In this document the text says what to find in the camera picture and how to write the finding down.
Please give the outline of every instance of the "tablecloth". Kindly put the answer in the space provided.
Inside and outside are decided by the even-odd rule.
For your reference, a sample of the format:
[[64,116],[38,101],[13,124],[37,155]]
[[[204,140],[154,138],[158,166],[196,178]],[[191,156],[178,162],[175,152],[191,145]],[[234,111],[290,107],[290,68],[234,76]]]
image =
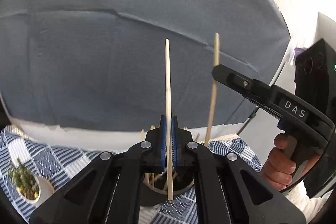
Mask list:
[[[220,155],[236,152],[256,172],[261,171],[258,157],[238,136],[232,140],[211,141],[209,147],[212,152]],[[28,222],[35,207],[26,203],[18,195],[7,175],[10,160],[15,161],[20,158],[33,174],[48,179],[57,191],[99,153],[99,151],[37,143],[18,135],[9,127],[0,133],[0,186],[16,210]],[[172,201],[166,201],[155,207],[140,208],[140,224],[196,224],[197,222],[196,195],[193,187]]]

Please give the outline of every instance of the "hand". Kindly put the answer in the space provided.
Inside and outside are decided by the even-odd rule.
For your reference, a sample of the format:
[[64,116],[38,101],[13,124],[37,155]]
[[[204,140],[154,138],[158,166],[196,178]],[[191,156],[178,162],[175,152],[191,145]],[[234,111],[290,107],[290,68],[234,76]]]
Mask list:
[[[261,176],[266,179],[275,189],[283,190],[289,185],[293,178],[291,174],[295,171],[295,162],[288,159],[281,151],[288,144],[287,136],[279,134],[274,139],[275,148],[271,150],[268,159],[261,169]],[[305,175],[319,160],[320,155],[313,154],[306,164],[301,176]]]

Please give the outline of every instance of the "succulent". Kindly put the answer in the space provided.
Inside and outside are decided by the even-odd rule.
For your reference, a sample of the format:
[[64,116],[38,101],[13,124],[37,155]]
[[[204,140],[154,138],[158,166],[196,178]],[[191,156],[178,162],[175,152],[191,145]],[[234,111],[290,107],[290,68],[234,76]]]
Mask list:
[[10,168],[7,174],[12,179],[17,190],[27,199],[36,199],[39,195],[39,186],[34,178],[34,175],[28,168],[24,167],[20,159],[17,159],[18,167],[15,167],[10,162]]

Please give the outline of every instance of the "silver screw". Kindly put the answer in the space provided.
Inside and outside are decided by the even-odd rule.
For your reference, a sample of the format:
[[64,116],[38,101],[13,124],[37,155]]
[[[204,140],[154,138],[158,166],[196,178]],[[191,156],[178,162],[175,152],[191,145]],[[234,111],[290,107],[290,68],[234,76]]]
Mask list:
[[100,154],[100,158],[102,160],[108,160],[109,158],[111,158],[111,154],[109,152],[103,152]]
[[151,142],[144,141],[141,143],[142,148],[150,148],[152,146]]
[[227,158],[231,161],[235,161],[236,159],[238,159],[237,154],[235,154],[235,153],[227,154]]
[[195,149],[198,146],[198,144],[196,142],[189,142],[187,146],[191,149]]

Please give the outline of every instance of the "gray panel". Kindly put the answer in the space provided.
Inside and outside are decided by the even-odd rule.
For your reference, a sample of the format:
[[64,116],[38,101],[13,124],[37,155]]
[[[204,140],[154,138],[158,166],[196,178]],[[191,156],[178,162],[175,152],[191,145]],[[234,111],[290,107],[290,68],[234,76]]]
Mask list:
[[[173,114],[204,127],[215,32],[222,64],[267,83],[290,38],[273,0],[0,0],[0,90],[16,118],[148,128],[165,112],[169,38]],[[220,85],[214,123],[243,122],[242,101]]]

